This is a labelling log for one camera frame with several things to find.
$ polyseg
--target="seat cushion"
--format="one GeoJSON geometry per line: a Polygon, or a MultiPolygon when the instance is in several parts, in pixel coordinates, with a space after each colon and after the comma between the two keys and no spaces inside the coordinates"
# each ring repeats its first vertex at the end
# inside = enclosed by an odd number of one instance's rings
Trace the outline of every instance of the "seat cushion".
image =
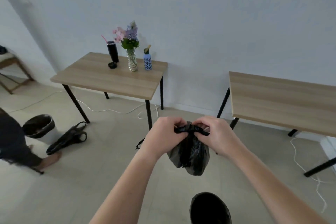
{"type": "Polygon", "coordinates": [[[14,54],[13,53],[9,53],[7,52],[6,54],[1,54],[0,55],[0,62],[6,60],[6,59],[10,59],[10,58],[14,58],[14,54]]]}

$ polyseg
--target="blue water bottle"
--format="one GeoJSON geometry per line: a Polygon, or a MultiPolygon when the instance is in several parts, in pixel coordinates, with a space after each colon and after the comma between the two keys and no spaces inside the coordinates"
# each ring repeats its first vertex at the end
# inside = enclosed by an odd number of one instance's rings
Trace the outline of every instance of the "blue water bottle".
{"type": "Polygon", "coordinates": [[[143,56],[143,60],[145,62],[145,69],[146,70],[151,70],[152,69],[152,57],[149,54],[149,48],[151,47],[151,45],[148,45],[148,47],[146,49],[144,49],[144,53],[145,55],[143,56]]]}

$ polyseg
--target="dark pants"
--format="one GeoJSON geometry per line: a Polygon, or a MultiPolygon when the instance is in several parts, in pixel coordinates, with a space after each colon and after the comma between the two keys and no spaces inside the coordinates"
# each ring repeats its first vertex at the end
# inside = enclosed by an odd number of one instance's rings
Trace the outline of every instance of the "dark pants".
{"type": "Polygon", "coordinates": [[[28,167],[42,162],[26,145],[20,124],[7,113],[0,113],[0,158],[28,167]]]}

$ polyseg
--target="person's left hand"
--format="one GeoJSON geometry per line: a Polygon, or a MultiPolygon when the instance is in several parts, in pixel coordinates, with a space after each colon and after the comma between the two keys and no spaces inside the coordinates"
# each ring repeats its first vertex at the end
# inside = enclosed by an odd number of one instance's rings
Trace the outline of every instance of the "person's left hand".
{"type": "Polygon", "coordinates": [[[180,134],[174,132],[175,126],[181,127],[184,125],[187,125],[187,122],[181,117],[158,118],[146,135],[140,151],[158,160],[187,137],[187,132],[180,134]]]}

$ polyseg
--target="hand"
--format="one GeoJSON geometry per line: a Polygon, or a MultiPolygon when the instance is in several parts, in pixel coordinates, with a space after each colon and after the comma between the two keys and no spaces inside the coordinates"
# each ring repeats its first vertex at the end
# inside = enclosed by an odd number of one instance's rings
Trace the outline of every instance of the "hand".
{"type": "Polygon", "coordinates": [[[210,135],[203,136],[195,132],[195,136],[222,156],[233,159],[241,149],[245,149],[243,143],[223,119],[204,116],[195,120],[192,124],[203,129],[210,127],[210,135]]]}
{"type": "Polygon", "coordinates": [[[140,151],[153,155],[158,160],[187,137],[187,132],[180,134],[174,132],[175,126],[181,127],[184,125],[187,125],[187,122],[180,117],[158,118],[146,135],[140,151]]]}

